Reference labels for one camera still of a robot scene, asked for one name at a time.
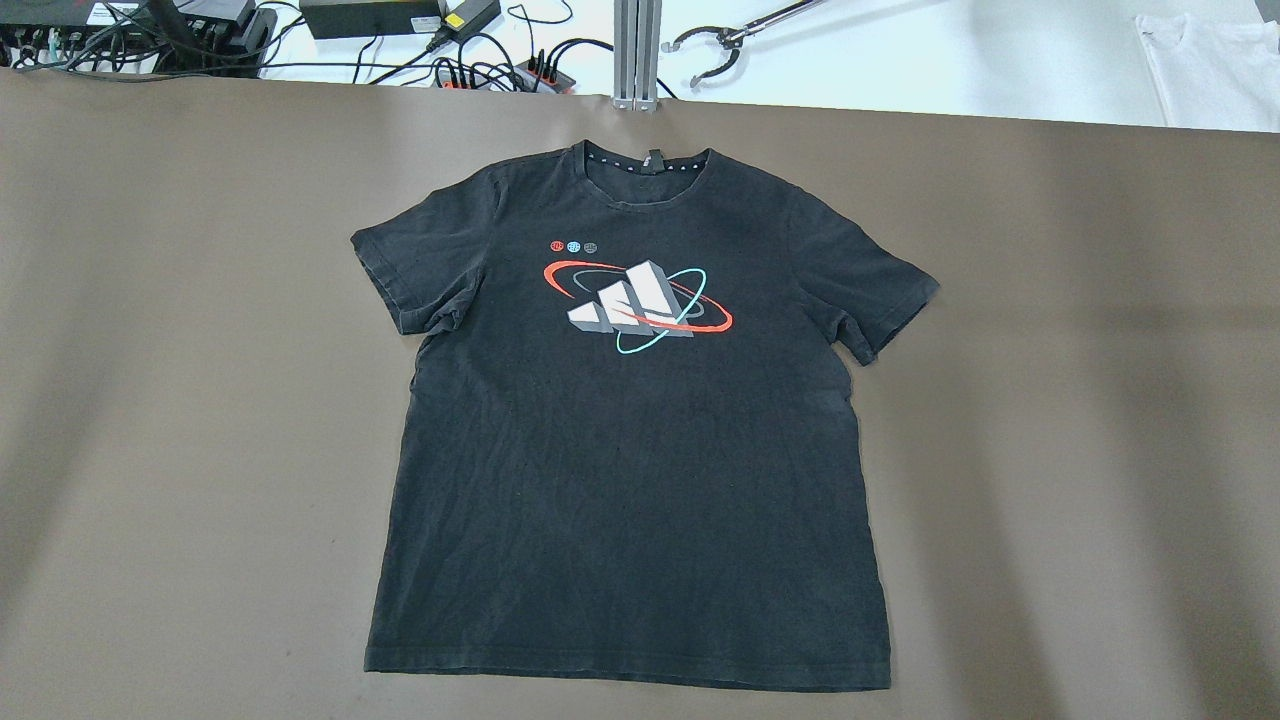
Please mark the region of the black printed t-shirt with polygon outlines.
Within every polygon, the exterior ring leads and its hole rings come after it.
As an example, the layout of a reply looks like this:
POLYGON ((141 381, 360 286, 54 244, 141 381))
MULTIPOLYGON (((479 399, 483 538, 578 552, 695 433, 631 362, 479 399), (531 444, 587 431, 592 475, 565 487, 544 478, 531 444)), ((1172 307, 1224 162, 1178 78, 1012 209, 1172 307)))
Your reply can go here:
POLYGON ((352 236, 417 336, 369 673, 891 685, 852 382, 937 281, 780 177, 581 141, 352 236))

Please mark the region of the orange power strip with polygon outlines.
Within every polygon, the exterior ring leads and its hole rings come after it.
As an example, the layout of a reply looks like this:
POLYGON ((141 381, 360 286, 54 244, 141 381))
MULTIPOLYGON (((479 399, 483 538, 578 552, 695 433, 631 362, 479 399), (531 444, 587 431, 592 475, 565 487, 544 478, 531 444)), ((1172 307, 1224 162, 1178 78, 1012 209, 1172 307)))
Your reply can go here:
POLYGON ((553 95, 571 94, 579 86, 572 76, 549 67, 539 74, 531 63, 517 63, 515 67, 485 61, 465 64, 449 58, 440 58, 433 64, 426 83, 436 88, 553 95))

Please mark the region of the grabber reacher tool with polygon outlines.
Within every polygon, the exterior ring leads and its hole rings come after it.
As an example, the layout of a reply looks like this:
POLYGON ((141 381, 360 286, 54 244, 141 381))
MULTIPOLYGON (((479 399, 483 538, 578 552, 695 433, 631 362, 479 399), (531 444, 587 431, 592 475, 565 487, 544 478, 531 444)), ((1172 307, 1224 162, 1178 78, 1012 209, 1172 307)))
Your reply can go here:
POLYGON ((759 35, 764 29, 777 26, 780 22, 790 19, 812 6, 818 6, 820 1, 795 1, 778 10, 771 12, 768 14, 760 15, 753 20, 749 20, 742 27, 730 27, 730 26, 699 26, 682 32, 671 41, 664 41, 659 44, 659 51, 663 54, 677 53, 689 40, 699 35, 709 35, 718 44, 718 46, 726 51, 728 55, 724 60, 709 69, 694 76, 689 81, 690 88, 696 88, 703 81, 716 78, 723 73, 731 70, 739 61, 742 51, 742 46, 746 38, 759 35))

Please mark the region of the black power adapter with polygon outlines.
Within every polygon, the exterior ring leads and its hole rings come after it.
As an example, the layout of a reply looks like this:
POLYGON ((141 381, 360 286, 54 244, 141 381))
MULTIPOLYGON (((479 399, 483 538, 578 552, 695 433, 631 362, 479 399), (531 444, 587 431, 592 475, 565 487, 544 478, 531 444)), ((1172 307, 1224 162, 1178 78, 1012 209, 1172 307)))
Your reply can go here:
POLYGON ((297 1, 316 40, 431 35, 442 26, 443 1, 297 1))

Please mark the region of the black electronics box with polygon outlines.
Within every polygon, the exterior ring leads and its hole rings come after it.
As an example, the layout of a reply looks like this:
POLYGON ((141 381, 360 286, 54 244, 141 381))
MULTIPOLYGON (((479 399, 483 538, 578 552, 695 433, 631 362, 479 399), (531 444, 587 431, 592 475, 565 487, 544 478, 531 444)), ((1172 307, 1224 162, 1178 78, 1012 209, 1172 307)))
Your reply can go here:
POLYGON ((4 1, 3 65, 18 70, 255 77, 291 26, 282 1, 4 1))

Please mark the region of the white cloth on desk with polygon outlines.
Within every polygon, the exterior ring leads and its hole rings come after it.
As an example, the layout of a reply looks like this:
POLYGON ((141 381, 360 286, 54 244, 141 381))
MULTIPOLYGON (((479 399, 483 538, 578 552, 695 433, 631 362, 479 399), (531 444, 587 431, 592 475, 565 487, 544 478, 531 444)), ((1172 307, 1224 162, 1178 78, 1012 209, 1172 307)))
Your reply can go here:
POLYGON ((1279 132, 1277 22, 1137 15, 1166 126, 1279 132))

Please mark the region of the aluminium frame post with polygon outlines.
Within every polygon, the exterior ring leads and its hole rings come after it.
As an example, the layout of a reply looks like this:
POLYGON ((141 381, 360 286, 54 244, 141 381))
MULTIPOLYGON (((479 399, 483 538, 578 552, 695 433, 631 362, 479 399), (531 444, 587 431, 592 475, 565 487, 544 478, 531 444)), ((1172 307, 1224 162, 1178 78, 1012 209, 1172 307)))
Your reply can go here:
POLYGON ((660 9, 662 1, 657 0, 613 1, 612 104, 617 109, 654 111, 658 108, 660 9))

